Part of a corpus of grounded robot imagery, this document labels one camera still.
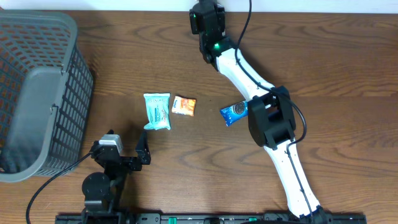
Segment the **light blue wipes pack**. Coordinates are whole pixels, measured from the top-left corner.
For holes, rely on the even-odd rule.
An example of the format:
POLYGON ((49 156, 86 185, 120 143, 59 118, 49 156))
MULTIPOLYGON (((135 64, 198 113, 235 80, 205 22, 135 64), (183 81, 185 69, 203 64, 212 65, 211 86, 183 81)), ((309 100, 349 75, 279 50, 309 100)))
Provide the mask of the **light blue wipes pack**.
POLYGON ((144 126, 146 130, 171 130, 169 119, 170 93, 145 93, 146 112, 148 123, 144 126))

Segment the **orange snack packet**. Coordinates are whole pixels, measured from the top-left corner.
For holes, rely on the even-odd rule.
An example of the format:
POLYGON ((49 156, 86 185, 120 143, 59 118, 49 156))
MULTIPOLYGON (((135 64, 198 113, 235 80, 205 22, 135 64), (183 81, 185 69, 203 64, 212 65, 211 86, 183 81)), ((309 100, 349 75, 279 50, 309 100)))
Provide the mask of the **orange snack packet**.
POLYGON ((196 102, 197 101, 195 99, 175 96, 172 105, 172 112, 176 114, 194 116, 196 102))

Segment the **blue Oreo cookie pack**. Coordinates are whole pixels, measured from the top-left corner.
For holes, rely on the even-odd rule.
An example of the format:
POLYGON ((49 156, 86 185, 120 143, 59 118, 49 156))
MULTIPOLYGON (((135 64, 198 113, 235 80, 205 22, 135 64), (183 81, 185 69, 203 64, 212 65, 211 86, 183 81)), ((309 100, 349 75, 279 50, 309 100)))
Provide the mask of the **blue Oreo cookie pack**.
POLYGON ((226 125, 231 126, 236 121, 248 115, 248 103, 247 101, 235 103, 231 106, 220 109, 220 114, 224 118, 226 125))

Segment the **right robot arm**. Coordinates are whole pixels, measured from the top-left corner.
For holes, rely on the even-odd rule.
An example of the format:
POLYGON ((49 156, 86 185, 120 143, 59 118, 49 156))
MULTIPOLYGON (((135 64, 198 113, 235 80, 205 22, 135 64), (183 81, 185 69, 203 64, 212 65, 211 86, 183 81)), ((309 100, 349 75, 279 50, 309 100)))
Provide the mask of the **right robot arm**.
POLYGON ((193 34, 199 36, 206 63, 224 75, 248 103, 248 127, 254 142, 273 161, 287 197, 290 212, 302 223, 329 223, 330 217, 313 194, 297 155, 295 114, 303 116, 284 86, 265 81, 244 59, 239 42, 225 34, 224 7, 199 0, 189 11, 193 34))

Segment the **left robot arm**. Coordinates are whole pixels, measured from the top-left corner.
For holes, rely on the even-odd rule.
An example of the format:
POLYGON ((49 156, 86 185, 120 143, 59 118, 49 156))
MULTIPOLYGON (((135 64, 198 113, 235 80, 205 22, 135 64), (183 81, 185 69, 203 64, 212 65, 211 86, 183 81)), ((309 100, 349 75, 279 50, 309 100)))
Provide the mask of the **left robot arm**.
POLYGON ((102 172, 90 174, 82 183, 85 196, 83 223, 135 223, 136 216, 119 207, 127 176, 149 165, 151 155, 147 133, 141 133, 135 147, 136 156, 122 156, 121 137, 109 130, 90 149, 90 156, 102 168, 102 172))

